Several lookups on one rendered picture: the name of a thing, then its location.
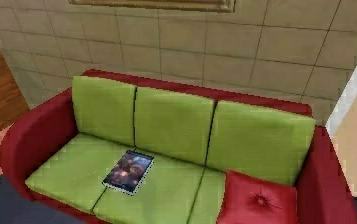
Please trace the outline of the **red sofa with green cushions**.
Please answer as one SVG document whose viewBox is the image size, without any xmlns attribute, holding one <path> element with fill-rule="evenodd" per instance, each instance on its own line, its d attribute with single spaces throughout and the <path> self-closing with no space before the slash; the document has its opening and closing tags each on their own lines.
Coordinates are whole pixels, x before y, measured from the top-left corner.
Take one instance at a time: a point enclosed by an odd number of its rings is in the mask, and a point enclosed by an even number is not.
<svg viewBox="0 0 357 224">
<path fill-rule="evenodd" d="M 127 150 L 154 157 L 133 196 L 102 184 Z M 299 224 L 357 224 L 308 105 L 88 70 L 8 130 L 7 180 L 86 224 L 216 224 L 226 172 L 294 187 Z"/>
</svg>

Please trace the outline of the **dark book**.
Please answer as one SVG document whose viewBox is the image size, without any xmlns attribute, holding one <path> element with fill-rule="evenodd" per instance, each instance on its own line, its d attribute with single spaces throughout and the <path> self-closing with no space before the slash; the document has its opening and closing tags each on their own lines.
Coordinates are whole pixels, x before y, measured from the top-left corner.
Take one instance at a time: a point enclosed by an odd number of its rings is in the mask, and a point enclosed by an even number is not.
<svg viewBox="0 0 357 224">
<path fill-rule="evenodd" d="M 103 179 L 102 184 L 133 196 L 153 163 L 153 156 L 127 150 Z"/>
</svg>

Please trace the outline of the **red buttoned pillow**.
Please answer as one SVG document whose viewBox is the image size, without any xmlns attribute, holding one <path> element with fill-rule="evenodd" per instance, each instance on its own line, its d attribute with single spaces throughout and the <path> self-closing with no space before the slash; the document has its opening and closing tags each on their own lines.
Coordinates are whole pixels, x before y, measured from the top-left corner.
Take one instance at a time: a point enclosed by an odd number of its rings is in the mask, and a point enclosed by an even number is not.
<svg viewBox="0 0 357 224">
<path fill-rule="evenodd" d="M 299 224 L 297 191 L 228 170 L 216 224 Z"/>
</svg>

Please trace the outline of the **white framed room door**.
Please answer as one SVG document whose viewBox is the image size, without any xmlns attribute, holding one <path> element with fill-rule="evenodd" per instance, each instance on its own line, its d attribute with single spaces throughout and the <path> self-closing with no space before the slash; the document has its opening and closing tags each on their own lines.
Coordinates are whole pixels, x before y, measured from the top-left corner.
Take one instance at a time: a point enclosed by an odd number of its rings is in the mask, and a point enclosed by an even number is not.
<svg viewBox="0 0 357 224">
<path fill-rule="evenodd" d="M 325 127 L 349 189 L 357 197 L 357 63 Z"/>
</svg>

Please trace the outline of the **dark blue floor cloth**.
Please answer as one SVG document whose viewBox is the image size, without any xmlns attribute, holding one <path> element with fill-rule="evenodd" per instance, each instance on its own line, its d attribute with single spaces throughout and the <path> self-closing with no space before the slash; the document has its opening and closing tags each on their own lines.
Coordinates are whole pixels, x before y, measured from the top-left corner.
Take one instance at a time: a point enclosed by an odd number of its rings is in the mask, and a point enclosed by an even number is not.
<svg viewBox="0 0 357 224">
<path fill-rule="evenodd" d="M 0 175 L 0 224 L 85 224 L 38 202 L 21 197 Z"/>
</svg>

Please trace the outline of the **gold framed wall picture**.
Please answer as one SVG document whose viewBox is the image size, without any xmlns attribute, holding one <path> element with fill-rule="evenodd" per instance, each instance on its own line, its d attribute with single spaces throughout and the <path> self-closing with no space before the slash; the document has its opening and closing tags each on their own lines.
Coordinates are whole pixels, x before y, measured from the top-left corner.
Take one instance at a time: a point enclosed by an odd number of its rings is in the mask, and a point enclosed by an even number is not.
<svg viewBox="0 0 357 224">
<path fill-rule="evenodd" d="M 68 0 L 73 5 L 233 13 L 236 0 Z"/>
</svg>

